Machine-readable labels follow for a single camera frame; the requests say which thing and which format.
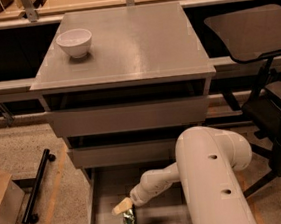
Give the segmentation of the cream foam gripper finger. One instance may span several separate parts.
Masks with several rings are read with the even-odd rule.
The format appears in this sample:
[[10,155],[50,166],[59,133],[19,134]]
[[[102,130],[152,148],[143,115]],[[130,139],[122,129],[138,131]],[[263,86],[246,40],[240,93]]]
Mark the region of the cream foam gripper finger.
[[118,214],[121,214],[123,212],[126,212],[128,209],[131,209],[133,207],[133,204],[131,202],[131,199],[129,197],[126,197],[122,201],[120,201],[119,204],[116,205],[111,211],[111,214],[114,216],[117,216]]

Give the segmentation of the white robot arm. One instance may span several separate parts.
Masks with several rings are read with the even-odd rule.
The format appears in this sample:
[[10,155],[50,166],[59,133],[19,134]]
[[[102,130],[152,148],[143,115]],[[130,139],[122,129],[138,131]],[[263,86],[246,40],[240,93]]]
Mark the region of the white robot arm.
[[256,224],[235,177],[252,160],[252,149],[242,135],[193,127],[179,136],[175,153],[174,164],[144,173],[112,214],[144,206],[179,182],[192,224]]

